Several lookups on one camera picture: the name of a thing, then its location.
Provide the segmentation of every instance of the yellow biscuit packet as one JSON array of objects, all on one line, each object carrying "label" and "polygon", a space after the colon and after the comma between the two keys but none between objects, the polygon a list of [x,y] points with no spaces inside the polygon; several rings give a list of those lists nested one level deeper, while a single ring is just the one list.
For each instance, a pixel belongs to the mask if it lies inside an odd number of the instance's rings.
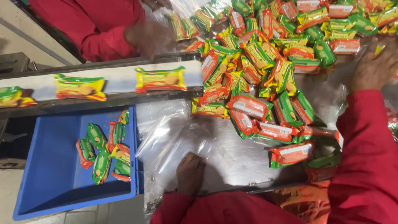
[{"label": "yellow biscuit packet", "polygon": [[103,77],[82,78],[68,77],[63,74],[54,75],[58,99],[76,98],[106,101],[106,96],[101,92],[105,83]]},{"label": "yellow biscuit packet", "polygon": [[148,90],[183,90],[188,91],[184,83],[185,67],[180,66],[171,70],[145,71],[136,68],[137,85],[135,92],[147,92]]},{"label": "yellow biscuit packet", "polygon": [[192,101],[192,114],[191,117],[195,116],[212,116],[218,118],[229,119],[228,111],[223,104],[209,103],[204,106],[197,105]]},{"label": "yellow biscuit packet", "polygon": [[19,86],[0,88],[0,108],[25,107],[37,104],[30,97],[23,97],[23,90]]}]

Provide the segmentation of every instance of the finger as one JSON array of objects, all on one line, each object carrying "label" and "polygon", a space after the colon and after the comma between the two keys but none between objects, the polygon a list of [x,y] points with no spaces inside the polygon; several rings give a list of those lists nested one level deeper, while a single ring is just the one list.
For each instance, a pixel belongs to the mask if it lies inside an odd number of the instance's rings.
[{"label": "finger", "polygon": [[377,48],[378,38],[373,37],[372,41],[369,44],[369,47],[366,49],[366,52],[363,55],[363,59],[368,61],[372,60],[373,56],[375,55],[376,48]]}]

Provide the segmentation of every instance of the red sleeve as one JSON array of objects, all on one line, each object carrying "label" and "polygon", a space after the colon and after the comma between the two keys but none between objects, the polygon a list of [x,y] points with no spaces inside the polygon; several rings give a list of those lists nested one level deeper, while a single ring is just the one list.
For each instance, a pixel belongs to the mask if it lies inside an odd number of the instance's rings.
[{"label": "red sleeve", "polygon": [[398,220],[397,146],[387,128],[383,96],[363,90],[347,97],[337,121],[344,137],[341,164],[328,194],[328,223],[395,223]]},{"label": "red sleeve", "polygon": [[137,48],[123,37],[125,27],[99,32],[93,21],[73,0],[29,0],[35,12],[59,29],[79,48],[88,61],[110,61],[134,57]]},{"label": "red sleeve", "polygon": [[176,191],[164,193],[150,224],[179,224],[194,201],[195,197],[177,194]]}]

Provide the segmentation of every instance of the floor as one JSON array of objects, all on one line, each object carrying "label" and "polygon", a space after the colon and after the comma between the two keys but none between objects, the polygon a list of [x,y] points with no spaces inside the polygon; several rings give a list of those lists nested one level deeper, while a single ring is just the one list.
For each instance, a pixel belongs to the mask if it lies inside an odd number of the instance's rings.
[{"label": "floor", "polygon": [[23,170],[0,169],[1,224],[144,224],[144,195],[30,220],[12,220]]}]

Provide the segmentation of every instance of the tiled floor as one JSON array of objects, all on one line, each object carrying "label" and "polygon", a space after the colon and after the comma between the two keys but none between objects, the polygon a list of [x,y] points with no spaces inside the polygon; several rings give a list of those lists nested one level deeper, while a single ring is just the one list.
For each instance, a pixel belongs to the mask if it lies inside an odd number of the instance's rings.
[{"label": "tiled floor", "polygon": [[144,196],[81,208],[28,224],[144,224]]}]

